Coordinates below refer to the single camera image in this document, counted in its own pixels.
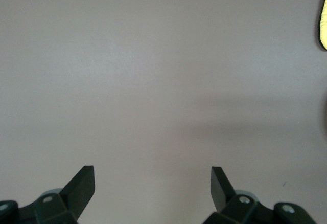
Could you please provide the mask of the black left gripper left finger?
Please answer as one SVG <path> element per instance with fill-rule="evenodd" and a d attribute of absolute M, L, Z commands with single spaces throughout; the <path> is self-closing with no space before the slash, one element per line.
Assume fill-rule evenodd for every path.
<path fill-rule="evenodd" d="M 1 223 L 78 223 L 94 193 L 94 167 L 83 166 L 62 189 L 49 190 L 27 206 L 2 200 Z"/>

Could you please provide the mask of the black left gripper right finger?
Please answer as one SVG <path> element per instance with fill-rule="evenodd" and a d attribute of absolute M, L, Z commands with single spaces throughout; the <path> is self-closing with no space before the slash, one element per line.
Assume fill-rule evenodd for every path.
<path fill-rule="evenodd" d="M 211 169 L 211 196 L 216 208 L 204 223 L 315 223 L 301 206 L 280 202 L 269 209 L 252 194 L 235 191 L 221 167 Z"/>

